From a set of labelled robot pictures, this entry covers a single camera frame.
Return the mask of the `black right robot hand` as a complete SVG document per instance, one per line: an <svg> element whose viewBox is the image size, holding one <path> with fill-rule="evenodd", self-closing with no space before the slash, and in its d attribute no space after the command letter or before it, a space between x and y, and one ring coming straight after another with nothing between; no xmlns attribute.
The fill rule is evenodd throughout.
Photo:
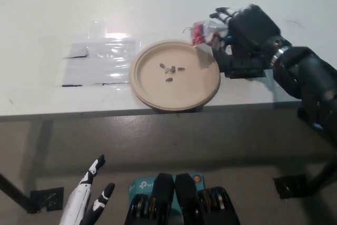
<svg viewBox="0 0 337 225"><path fill-rule="evenodd" d="M239 47L262 56L267 62L283 47L291 43L282 37L279 27L258 5L242 9L219 7L210 18L223 22Z"/></svg>

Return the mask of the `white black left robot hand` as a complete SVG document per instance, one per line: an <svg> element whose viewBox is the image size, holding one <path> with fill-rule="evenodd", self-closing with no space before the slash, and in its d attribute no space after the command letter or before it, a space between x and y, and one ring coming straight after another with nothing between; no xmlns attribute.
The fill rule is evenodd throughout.
<svg viewBox="0 0 337 225"><path fill-rule="evenodd" d="M86 171L68 198L60 224L96 224L115 189L115 184L109 183L94 203L91 206L88 205L94 177L104 164L105 156L102 154Z"/></svg>

